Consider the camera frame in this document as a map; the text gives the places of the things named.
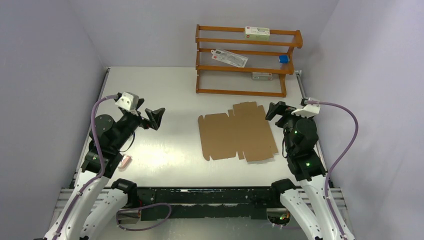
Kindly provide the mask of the brown cardboard box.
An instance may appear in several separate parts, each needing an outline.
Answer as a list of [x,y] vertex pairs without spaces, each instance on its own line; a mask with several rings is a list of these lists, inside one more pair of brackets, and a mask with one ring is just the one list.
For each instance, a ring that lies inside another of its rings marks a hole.
[[206,161],[238,157],[257,162],[279,153],[264,106],[255,101],[234,104],[226,113],[201,115],[197,122]]

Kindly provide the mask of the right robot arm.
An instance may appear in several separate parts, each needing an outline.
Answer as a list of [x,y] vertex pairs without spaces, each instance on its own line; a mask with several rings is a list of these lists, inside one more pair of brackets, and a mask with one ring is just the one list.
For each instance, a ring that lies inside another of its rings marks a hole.
[[290,172],[298,181],[310,203],[301,198],[293,182],[286,178],[272,183],[270,202],[285,207],[309,240],[353,240],[334,200],[330,187],[330,170],[326,170],[315,147],[319,140],[314,117],[321,110],[321,102],[302,99],[302,108],[285,102],[270,103],[266,120],[281,118],[275,125],[282,129],[282,147]]

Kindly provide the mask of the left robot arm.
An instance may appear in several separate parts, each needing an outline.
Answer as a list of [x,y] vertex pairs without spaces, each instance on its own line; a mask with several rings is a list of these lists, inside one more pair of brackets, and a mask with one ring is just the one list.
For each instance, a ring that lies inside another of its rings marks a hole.
[[105,200],[96,204],[115,171],[123,166],[121,151],[138,128],[158,130],[166,111],[138,108],[144,103],[130,92],[108,95],[93,106],[90,116],[90,147],[85,155],[80,177],[71,196],[45,240],[95,240],[108,222],[124,210],[141,211],[137,184],[119,178],[112,183]]

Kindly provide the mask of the white box lower shelf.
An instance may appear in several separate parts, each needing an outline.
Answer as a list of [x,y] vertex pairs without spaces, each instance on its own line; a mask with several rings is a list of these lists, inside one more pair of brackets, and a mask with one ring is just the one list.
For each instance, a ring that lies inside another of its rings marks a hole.
[[255,81],[272,81],[273,76],[267,72],[252,72],[251,78]]

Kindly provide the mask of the white green box top shelf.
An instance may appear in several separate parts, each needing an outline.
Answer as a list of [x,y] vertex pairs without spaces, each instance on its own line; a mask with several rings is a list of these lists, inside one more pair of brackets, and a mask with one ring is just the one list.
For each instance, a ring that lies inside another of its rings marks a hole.
[[244,37],[250,41],[269,41],[270,29],[266,27],[246,26],[244,28]]

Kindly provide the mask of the orange wooden shelf rack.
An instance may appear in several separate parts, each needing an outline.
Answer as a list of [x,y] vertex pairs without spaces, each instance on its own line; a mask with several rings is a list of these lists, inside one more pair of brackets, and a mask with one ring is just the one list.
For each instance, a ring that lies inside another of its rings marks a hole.
[[[245,39],[245,27],[208,26],[197,24],[195,27],[195,92],[197,94],[222,94],[259,97],[287,96],[286,77],[293,75],[294,51],[304,45],[300,30],[270,29],[269,41]],[[248,57],[245,67],[235,67],[212,59],[211,50],[225,50]],[[290,62],[279,63],[280,55],[289,55]],[[277,77],[277,90],[229,90],[202,87],[202,76],[210,73],[249,74],[252,72],[271,73]]]

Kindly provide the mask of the blue small cube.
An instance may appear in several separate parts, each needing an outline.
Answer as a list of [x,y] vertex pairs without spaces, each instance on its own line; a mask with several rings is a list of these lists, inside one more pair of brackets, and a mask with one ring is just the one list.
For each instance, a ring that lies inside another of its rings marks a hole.
[[287,54],[283,54],[278,57],[278,62],[280,64],[288,64],[290,61],[291,61],[291,57]]

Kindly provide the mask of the pink white small object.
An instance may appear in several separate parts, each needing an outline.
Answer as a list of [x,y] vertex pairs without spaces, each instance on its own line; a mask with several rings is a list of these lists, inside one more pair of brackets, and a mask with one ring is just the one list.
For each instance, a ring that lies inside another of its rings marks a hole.
[[124,170],[127,168],[127,166],[131,163],[132,157],[129,155],[124,155],[122,160],[119,162],[117,168]]

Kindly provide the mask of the white flat package middle shelf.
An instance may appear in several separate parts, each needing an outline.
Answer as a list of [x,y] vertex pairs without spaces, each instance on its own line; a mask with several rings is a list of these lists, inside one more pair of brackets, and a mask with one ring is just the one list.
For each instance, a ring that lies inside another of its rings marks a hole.
[[249,58],[227,50],[212,49],[212,59],[237,68],[244,68]]

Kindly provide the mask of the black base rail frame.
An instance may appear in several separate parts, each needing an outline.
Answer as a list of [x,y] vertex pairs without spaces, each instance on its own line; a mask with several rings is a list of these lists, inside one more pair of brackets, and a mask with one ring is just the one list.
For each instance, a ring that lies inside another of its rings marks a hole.
[[252,220],[288,221],[289,213],[270,186],[251,187],[138,187],[138,200],[124,201],[124,208],[137,208],[156,203],[141,211],[141,221],[156,221],[167,215],[171,219],[249,218]]

